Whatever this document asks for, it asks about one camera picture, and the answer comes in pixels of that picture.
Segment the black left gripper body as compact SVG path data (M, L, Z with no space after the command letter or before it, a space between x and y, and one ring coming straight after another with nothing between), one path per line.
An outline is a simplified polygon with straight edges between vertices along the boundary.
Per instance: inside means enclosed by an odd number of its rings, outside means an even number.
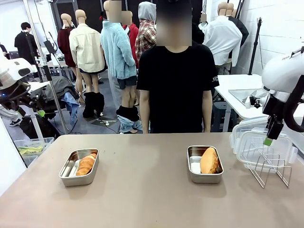
M18 110L21 105L31 107L36 99L29 93L30 88L27 83L14 83L0 90L0 105L8 110Z

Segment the perforated metal baking tray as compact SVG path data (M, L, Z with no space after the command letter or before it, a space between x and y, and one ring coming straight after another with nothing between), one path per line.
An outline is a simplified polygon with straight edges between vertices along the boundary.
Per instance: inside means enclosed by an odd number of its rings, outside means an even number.
M228 91L233 95L241 104L247 107L253 106L250 101L252 96L254 99L267 96L267 92L264 89L230 89Z

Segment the oval golden bread loaf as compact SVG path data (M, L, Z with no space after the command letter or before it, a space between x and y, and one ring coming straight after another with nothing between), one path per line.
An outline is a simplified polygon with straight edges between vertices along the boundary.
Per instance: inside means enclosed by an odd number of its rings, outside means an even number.
M213 147L209 147L200 160L200 171L202 174L214 174L218 168L218 156Z

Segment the long ridged golden bread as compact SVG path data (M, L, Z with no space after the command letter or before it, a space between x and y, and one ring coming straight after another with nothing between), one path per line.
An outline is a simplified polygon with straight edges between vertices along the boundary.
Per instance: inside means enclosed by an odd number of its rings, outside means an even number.
M96 157L97 157L96 153L92 153L92 154L84 157L79 163L79 167L76 172L76 176L87 175L91 171L91 169L95 163Z

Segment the rectangular stainless steel container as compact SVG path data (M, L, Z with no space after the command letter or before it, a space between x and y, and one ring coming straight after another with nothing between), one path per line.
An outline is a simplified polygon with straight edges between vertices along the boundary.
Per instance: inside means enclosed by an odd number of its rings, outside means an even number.
M213 147L216 150L218 156L218 168L214 174L202 174L200 171L200 160L203 153L209 148ZM188 171L190 179L194 183L203 184L217 184L220 183L224 169L218 154L217 149L214 146L205 145L192 145L187 148L187 160L188 160Z
M92 153L96 153L97 157L91 171L87 175L76 176L76 172L78 170L80 161L84 157ZM61 171L59 172L59 177L61 178L63 184L66 187L88 185L93 181L95 177L98 164L99 164L98 149L89 148L89 149L74 150L73 152L70 153L66 162L64 163Z

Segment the person's right forearm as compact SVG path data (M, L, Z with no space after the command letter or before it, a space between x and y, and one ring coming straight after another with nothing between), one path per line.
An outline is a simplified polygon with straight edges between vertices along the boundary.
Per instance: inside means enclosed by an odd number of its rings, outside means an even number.
M142 122L143 133L149 133L149 121L150 121L150 94L149 91L140 91L140 115Z

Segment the person in grey trousers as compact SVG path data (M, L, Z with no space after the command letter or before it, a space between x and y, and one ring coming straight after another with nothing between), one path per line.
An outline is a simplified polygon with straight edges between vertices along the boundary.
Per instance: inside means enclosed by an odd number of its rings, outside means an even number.
M22 115L14 110L8 110L4 108L2 105L0 105L0 116L10 120L10 126L15 127L17 125L20 125L22 120Z

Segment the slanted silver metal pole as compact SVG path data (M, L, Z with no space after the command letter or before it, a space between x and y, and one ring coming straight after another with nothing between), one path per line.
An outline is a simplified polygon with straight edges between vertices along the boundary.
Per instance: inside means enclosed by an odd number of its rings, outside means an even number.
M32 15L31 15L31 12L30 12L28 0L23 0L23 3L24 3L24 6L26 8L29 23L31 25L31 31L33 33L35 43L36 43L37 48L38 48L39 57L34 57L34 59L36 60L36 65L37 65L36 68L39 68L38 77L40 79L40 82L42 83L42 75L40 73L40 71L41 71L40 68L43 68L44 72L45 72L45 75L46 75L46 78L47 78L47 81L48 81L48 84L50 86L50 89L51 89L53 97L54 97L55 105L57 107L57 112L59 114L61 124L62 124L63 129L64 129L63 134L68 134L68 128L67 128L66 122L65 122L64 117L63 117L63 113L62 113L62 110L61 110L61 107L60 107L60 103L59 103L57 94L55 92L52 77L51 77L51 74L50 74L50 71L49 71L49 68L48 68L48 65L47 65L47 59L46 59L46 56L44 55L44 53L41 49L41 46L40 46L40 43L39 43L39 40L38 40L37 32L36 32L34 22L33 22L33 19L32 19Z

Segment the pile of grey blue clothes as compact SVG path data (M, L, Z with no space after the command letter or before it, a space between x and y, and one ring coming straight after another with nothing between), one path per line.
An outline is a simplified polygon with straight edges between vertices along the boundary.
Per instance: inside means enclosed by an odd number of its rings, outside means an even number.
M64 76L53 76L52 82L61 108L66 108L70 113L70 122L74 124L77 121L77 111L79 108L79 95L74 86ZM57 110L53 93L50 86L42 91L46 102L45 113L54 113Z

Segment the yellow green packets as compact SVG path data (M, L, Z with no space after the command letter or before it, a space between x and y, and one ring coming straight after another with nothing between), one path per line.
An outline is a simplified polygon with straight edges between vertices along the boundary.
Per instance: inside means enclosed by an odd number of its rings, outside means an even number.
M43 147L17 147L21 156L37 155L39 156L43 152Z

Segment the background person in black clothes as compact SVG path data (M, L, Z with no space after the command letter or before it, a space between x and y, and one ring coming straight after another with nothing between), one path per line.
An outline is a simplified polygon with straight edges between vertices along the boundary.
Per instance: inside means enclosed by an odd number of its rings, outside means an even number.
M28 22L23 22L21 24L21 32L15 37L14 47L18 50L19 58L23 58L34 65L35 59L32 54L36 57L38 56L38 47L30 31L31 25Z

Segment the stand with black device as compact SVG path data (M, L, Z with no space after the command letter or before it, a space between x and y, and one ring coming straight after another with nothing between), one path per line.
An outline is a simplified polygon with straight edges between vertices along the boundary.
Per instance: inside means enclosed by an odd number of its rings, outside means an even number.
M59 49L56 41L53 39L50 33L51 41L44 41L44 45L51 56L51 61L47 65L53 70L57 71L60 76L66 77L69 81L73 79L71 76L71 69L66 65L64 56L58 53Z

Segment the tall black light stand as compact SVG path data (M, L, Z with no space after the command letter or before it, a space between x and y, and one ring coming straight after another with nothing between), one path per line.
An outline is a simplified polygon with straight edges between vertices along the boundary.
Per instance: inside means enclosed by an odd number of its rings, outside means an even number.
M261 25L262 25L262 18L259 17L258 21L257 21L257 30L256 30L256 36L255 36L255 41L254 41L253 50L252 50L252 56L250 59L248 75L252 75L252 69L253 69L253 65L254 65L254 59L255 59L255 55L256 55Z

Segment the mannequin in white shirt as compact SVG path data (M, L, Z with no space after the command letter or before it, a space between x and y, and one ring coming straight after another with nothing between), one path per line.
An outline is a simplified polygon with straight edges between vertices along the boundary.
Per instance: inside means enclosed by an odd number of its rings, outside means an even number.
M213 54L219 75L228 75L236 66L242 40L241 31L226 16L228 7L226 2L218 5L218 17L208 23L203 42Z

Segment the mannequin in plaid hooded shirt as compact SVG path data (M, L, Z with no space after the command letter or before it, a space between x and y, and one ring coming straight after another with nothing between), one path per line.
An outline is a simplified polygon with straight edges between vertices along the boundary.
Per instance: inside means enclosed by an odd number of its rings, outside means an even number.
M137 68L142 54L156 45L156 4L143 1L138 5L139 31L135 41Z

